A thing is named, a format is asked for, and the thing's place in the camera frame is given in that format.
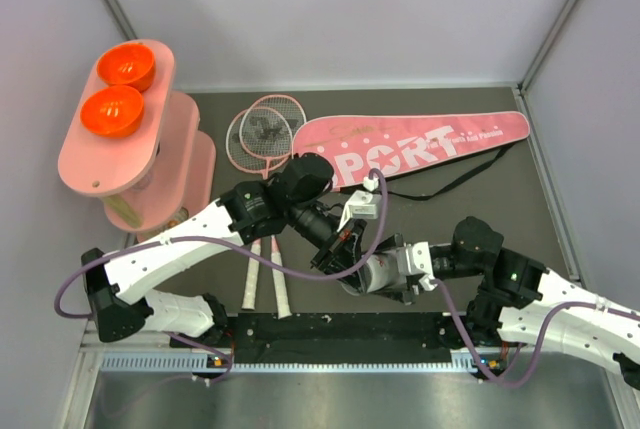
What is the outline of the white shuttlecock tube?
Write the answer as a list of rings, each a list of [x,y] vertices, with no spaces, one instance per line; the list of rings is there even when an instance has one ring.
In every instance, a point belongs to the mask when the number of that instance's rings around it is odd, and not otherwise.
[[[342,288],[354,296],[401,291],[406,276],[400,273],[397,259],[390,253],[374,254],[355,273],[340,280]]]

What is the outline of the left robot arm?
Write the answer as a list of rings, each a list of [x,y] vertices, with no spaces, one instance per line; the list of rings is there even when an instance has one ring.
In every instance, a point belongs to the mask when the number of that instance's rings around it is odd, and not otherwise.
[[[100,341],[111,343],[142,330],[168,332],[216,345],[226,336],[226,314],[211,295],[177,296],[157,286],[226,250],[248,252],[249,244],[293,228],[318,252],[318,280],[341,280],[369,258],[362,252],[362,220],[341,224],[319,198],[331,188],[334,170],[307,153],[289,160],[265,181],[237,184],[188,221],[120,254],[95,250],[85,289]]]

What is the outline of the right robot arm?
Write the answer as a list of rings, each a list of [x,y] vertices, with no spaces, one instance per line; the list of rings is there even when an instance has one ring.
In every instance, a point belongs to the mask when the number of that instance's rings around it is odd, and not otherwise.
[[[454,320],[465,328],[466,340],[570,355],[638,388],[638,311],[580,287],[503,242],[502,234],[475,217],[459,222],[448,244],[408,244],[395,235],[377,248],[378,278],[385,288],[403,282],[430,292],[447,279],[478,276],[475,298]]]

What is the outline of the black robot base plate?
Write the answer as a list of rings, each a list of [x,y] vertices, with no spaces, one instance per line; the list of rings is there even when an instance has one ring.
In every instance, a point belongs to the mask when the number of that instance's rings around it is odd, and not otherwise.
[[[449,316],[427,313],[269,313],[230,316],[196,339],[245,364],[393,364],[451,360],[464,347]]]

